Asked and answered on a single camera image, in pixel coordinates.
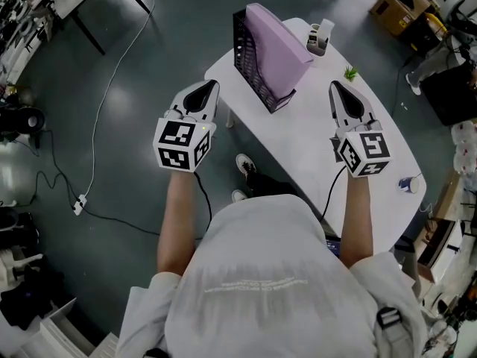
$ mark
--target person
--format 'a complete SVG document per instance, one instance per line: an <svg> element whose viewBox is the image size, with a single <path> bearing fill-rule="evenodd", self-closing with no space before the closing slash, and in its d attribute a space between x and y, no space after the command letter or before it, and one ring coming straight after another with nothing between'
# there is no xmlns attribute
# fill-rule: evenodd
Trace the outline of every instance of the person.
<svg viewBox="0 0 477 358"><path fill-rule="evenodd" d="M399 356L418 357L425 324L394 256L373 255L367 178L348 175L338 259L290 184L236 162L254 197L234 191L197 250L195 177L171 173L158 273L131 289L116 357L390 357L383 307L400 313Z"/></svg>
<svg viewBox="0 0 477 358"><path fill-rule="evenodd" d="M413 72L405 75L405 80L415 95L421 94L420 83L427 77L445 72L448 69L456 68L464 63L471 69L469 88L476 88L477 47L473 46L470 49L461 49L456 46L457 44L460 44L460 42L452 38L451 31L447 31L439 45L426 54L426 59Z"/></svg>

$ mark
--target buckle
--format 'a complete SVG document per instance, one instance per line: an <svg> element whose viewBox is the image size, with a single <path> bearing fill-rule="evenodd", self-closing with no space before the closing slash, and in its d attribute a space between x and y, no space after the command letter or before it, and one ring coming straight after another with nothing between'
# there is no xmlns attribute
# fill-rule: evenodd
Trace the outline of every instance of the buckle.
<svg viewBox="0 0 477 358"><path fill-rule="evenodd" d="M383 330L402 322L401 313L395 307L383 307L378 311L376 318L379 326Z"/></svg>
<svg viewBox="0 0 477 358"><path fill-rule="evenodd" d="M146 354L142 356L142 358L168 358L169 355L165 352L162 351L161 349L154 348L149 351L146 351Z"/></svg>

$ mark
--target black pants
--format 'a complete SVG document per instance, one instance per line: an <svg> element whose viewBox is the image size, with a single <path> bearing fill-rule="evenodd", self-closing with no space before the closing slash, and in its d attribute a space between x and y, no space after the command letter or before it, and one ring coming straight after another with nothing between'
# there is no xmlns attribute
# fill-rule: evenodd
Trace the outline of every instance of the black pants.
<svg viewBox="0 0 477 358"><path fill-rule="evenodd" d="M283 194L298 196L297 191L290 183L277 182L275 179L258 172L248 174L247 185L252 190L254 197Z"/></svg>

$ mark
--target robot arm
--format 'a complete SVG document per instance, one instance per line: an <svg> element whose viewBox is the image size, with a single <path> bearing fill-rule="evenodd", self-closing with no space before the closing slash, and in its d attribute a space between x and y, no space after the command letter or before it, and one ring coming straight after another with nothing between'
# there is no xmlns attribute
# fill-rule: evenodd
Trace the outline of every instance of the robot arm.
<svg viewBox="0 0 477 358"><path fill-rule="evenodd" d="M194 172L209 152L217 126L219 84L201 81L178 92L164 118L157 122L154 152L160 167Z"/></svg>
<svg viewBox="0 0 477 358"><path fill-rule="evenodd" d="M355 178L379 174L391 160L381 124L370 102L356 89L338 81L329 86L332 117L336 121L337 149Z"/></svg>

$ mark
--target small green plant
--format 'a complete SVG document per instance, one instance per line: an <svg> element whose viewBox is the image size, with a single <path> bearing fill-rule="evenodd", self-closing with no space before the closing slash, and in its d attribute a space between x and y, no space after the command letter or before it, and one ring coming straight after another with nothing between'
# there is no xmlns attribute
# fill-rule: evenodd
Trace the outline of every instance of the small green plant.
<svg viewBox="0 0 477 358"><path fill-rule="evenodd" d="M355 77L358 75L358 70L354 66L347 66L346 70L344 71L344 77L349 81L353 82Z"/></svg>

